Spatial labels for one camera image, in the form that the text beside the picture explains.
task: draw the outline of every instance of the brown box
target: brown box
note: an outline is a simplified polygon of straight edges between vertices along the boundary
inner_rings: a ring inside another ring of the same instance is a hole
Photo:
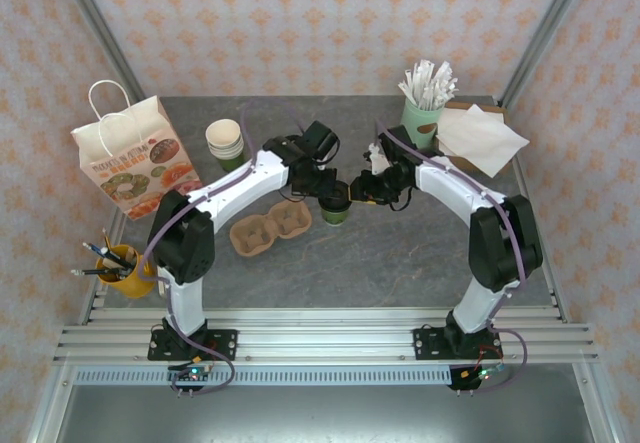
[[[445,108],[451,108],[453,110],[468,110],[469,108],[471,108],[471,106],[473,106],[473,103],[462,103],[457,101],[450,101],[445,105]],[[499,106],[488,106],[488,105],[477,105],[477,106],[482,111],[485,111],[487,113],[502,113],[503,115],[502,117],[504,118],[504,124],[509,125],[509,117],[507,115],[507,110],[505,110],[504,108],[500,108]],[[447,158],[449,158],[451,162],[462,171],[481,172],[481,170],[477,166],[475,166],[466,158],[463,158],[461,156],[448,156]],[[504,167],[498,172],[498,175],[502,175],[507,170],[509,170],[509,168],[511,168],[511,162],[504,165]]]

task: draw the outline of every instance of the yellow cup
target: yellow cup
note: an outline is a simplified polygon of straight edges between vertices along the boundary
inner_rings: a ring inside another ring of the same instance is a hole
[[[129,245],[116,245],[111,247],[111,251],[113,251],[119,257],[124,258],[127,255],[127,250],[129,248]],[[136,267],[124,280],[111,281],[113,276],[110,275],[98,275],[98,278],[100,278],[100,281],[102,281],[105,285],[114,287],[116,290],[121,291],[124,296],[128,298],[141,298],[149,294],[149,292],[155,286],[155,281],[144,281],[140,279],[140,277],[138,276],[138,266],[140,264],[140,261],[142,261],[142,257],[135,248],[133,248],[133,253],[136,256]],[[100,258],[96,263],[96,268],[104,268],[102,258]],[[156,274],[153,268],[151,268],[151,264],[148,261],[144,265],[144,274],[146,276],[155,276]]]

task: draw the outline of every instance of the bag handle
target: bag handle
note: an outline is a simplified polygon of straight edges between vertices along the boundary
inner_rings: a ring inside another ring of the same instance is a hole
[[[109,148],[107,148],[107,145],[105,145],[104,139],[102,138],[102,122],[104,120],[106,120],[107,118],[109,118],[110,116],[115,116],[115,115],[124,116],[125,118],[129,118],[131,121],[133,121],[134,126],[136,127],[136,130],[138,132],[138,137],[140,137],[140,143],[142,143],[142,133],[140,133],[140,127],[135,124],[136,120],[131,118],[129,115],[125,115],[124,113],[107,113],[106,115],[100,117],[100,121],[98,121],[98,138],[100,138],[100,143],[102,143],[102,147],[104,148],[104,150],[107,153],[109,153],[109,156],[111,156],[111,157],[113,157],[113,153],[111,153],[109,151]]]
[[[120,90],[122,91],[122,94],[124,95],[124,99],[127,100],[127,108],[131,108],[131,103],[129,102],[129,95],[127,95],[127,91],[122,87],[122,85],[120,83],[118,83],[117,81],[113,81],[113,80],[99,80],[99,81],[96,81],[93,85],[91,85],[91,88],[89,88],[89,104],[91,105],[91,108],[93,109],[93,112],[98,117],[98,120],[102,120],[102,116],[100,116],[100,113],[98,113],[98,110],[96,110],[96,105],[93,104],[93,100],[91,99],[91,93],[93,92],[93,89],[96,86],[101,85],[102,83],[112,83],[112,84],[116,85],[118,88],[120,88]]]

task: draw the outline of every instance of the green cup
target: green cup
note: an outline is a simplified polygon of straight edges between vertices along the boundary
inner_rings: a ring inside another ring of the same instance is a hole
[[[318,198],[322,219],[329,226],[340,226],[349,216],[349,185],[344,181],[336,181],[331,196]]]
[[[209,151],[227,173],[240,168],[247,161],[244,157],[244,140],[240,126],[233,120],[218,120],[205,132]]]
[[[216,160],[218,160],[218,163],[220,163],[222,169],[227,173],[231,173],[233,170],[237,170],[247,162],[247,159],[244,157],[244,153],[240,153],[238,156],[229,160],[223,160],[222,158],[217,157]]]
[[[405,99],[400,123],[407,129],[409,138],[419,150],[428,149],[433,144],[442,110],[444,107],[433,111],[421,110]]]

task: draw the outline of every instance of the pen holder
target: pen holder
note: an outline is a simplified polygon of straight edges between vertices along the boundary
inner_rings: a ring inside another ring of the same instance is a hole
[[[431,147],[443,109],[444,107],[439,110],[425,111],[416,107],[408,99],[405,100],[400,123],[407,129],[409,138],[419,150]]]
[[[111,247],[111,251],[113,251],[121,258],[125,258],[127,256],[127,250],[129,248],[129,245],[116,245]],[[140,265],[142,257],[135,248],[133,248],[133,253],[136,257],[136,267],[125,279],[111,281],[110,278],[113,277],[109,275],[98,275],[98,278],[100,278],[100,281],[102,281],[102,283],[104,283],[105,285],[112,286],[116,290],[121,291],[122,294],[124,294],[124,296],[126,296],[127,298],[141,298],[147,295],[153,289],[153,287],[155,286],[155,281],[144,281],[140,279],[140,277],[138,276],[138,266]],[[105,266],[102,262],[102,258],[100,258],[96,263],[96,268],[100,269],[104,267]],[[151,264],[148,261],[144,265],[144,274],[146,276],[155,276],[156,274],[153,268],[151,268]]]

